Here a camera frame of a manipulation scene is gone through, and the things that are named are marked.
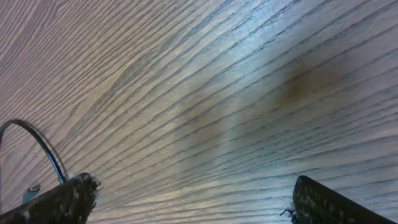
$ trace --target wood floor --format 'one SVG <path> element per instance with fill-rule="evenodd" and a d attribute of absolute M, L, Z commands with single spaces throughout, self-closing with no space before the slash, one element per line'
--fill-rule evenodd
<path fill-rule="evenodd" d="M 289 223 L 298 175 L 398 222 L 398 0 L 1 1 L 0 122 L 90 223 Z M 1 210 L 57 176 L 10 127 Z"/>

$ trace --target wooden surface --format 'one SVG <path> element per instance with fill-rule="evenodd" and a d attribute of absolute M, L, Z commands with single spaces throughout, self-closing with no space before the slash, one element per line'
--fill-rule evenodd
<path fill-rule="evenodd" d="M 0 122 L 90 223 L 289 223 L 304 174 L 398 222 L 398 1 L 1 1 Z M 11 127 L 2 212 L 57 185 Z"/>

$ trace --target wood grain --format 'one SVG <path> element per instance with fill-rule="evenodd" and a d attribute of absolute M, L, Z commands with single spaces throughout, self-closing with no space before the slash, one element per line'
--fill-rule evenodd
<path fill-rule="evenodd" d="M 102 181 L 90 223 L 288 223 L 298 175 L 398 222 L 398 1 L 1 1 L 0 122 Z M 57 185 L 22 129 L 2 212 Z"/>

